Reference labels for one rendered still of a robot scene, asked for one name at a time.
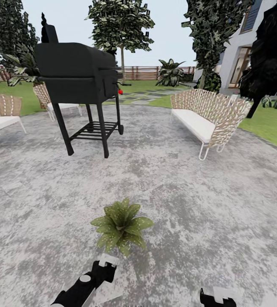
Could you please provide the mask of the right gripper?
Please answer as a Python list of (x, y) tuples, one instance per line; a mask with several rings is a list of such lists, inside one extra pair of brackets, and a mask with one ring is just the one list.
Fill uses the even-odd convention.
[(205, 307), (235, 307), (235, 303), (231, 299), (223, 298), (223, 304), (216, 303), (214, 296), (209, 296), (203, 294), (203, 290), (201, 289), (200, 293), (200, 299), (202, 304), (204, 304)]

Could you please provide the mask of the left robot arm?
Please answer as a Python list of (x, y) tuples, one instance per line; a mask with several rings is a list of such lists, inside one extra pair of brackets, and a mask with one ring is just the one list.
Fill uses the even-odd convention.
[(104, 281), (113, 282), (115, 266), (119, 264), (120, 259), (103, 253), (101, 260), (94, 262), (92, 272), (79, 277), (68, 291), (60, 292), (49, 307), (89, 307), (100, 284)]

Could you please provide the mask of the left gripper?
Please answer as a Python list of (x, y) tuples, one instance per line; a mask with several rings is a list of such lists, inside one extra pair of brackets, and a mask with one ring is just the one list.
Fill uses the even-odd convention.
[(116, 271), (115, 266), (107, 265), (107, 266), (99, 266), (99, 261), (95, 261), (93, 266), (92, 266), (92, 272), (97, 271), (101, 275), (101, 284), (104, 281), (109, 282), (110, 284), (113, 282), (114, 274)]

